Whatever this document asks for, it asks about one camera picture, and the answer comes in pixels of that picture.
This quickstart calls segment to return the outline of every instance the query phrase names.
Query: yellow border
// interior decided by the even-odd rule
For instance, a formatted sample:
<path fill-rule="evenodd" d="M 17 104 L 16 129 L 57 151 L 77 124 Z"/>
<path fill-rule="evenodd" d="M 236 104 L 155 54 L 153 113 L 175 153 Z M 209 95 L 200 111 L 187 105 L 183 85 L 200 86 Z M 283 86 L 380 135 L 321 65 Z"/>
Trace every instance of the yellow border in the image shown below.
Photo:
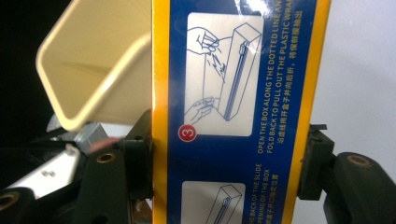
<path fill-rule="evenodd" d="M 311 45 L 308 54 L 308 63 L 306 67 L 303 100 L 301 102 L 294 153 L 290 167 L 289 186 L 282 218 L 283 224 L 291 223 L 293 218 L 294 204 L 300 181 L 302 159 L 304 157 L 306 138 L 308 135 L 315 89 L 317 86 L 320 57 L 323 49 L 330 2 L 331 0 L 318 0 L 317 2 Z"/>
<path fill-rule="evenodd" d="M 168 71 L 169 71 L 169 1 L 153 1 L 153 116 L 154 203 L 153 223 L 166 223 L 167 146 L 168 146 Z"/>

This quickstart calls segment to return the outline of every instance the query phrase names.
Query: beige bin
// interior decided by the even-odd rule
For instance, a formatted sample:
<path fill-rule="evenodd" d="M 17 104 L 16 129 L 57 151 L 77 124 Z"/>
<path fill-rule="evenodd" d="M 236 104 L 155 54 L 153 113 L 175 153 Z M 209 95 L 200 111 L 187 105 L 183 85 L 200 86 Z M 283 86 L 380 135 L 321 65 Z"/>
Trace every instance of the beige bin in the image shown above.
<path fill-rule="evenodd" d="M 36 68 L 61 125 L 134 124 L 151 108 L 151 1 L 75 0 Z"/>

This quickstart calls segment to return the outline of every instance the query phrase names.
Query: yellow container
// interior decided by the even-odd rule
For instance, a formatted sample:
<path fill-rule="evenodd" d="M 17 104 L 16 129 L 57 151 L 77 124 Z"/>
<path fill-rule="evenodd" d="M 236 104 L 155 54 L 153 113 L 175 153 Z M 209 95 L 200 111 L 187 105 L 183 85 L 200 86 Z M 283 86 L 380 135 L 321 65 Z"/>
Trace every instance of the yellow container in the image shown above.
<path fill-rule="evenodd" d="M 151 108 L 151 1 L 75 0 L 36 69 L 61 125 L 134 124 Z"/>

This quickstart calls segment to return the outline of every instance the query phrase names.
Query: line drawing of hand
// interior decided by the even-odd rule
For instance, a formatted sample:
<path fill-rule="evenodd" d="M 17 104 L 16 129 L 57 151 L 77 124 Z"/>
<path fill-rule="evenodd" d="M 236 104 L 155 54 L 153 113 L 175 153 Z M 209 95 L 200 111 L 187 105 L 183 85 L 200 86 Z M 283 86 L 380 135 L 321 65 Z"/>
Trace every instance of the line drawing of hand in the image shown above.
<path fill-rule="evenodd" d="M 210 54 L 219 45 L 219 39 L 203 27 L 194 27 L 187 32 L 187 50 L 193 53 Z"/>
<path fill-rule="evenodd" d="M 204 116 L 208 115 L 215 103 L 213 97 L 208 97 L 197 101 L 190 109 L 184 114 L 187 124 L 194 124 Z"/>

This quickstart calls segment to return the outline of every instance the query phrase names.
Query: red circle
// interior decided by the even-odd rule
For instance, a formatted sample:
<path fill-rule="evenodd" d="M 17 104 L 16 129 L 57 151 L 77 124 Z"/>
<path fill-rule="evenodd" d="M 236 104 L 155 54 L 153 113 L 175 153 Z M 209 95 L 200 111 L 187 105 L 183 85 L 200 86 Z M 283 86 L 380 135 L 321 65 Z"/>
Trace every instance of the red circle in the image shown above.
<path fill-rule="evenodd" d="M 191 142 L 197 136 L 195 128 L 190 124 L 182 125 L 178 129 L 178 137 L 184 142 Z"/>

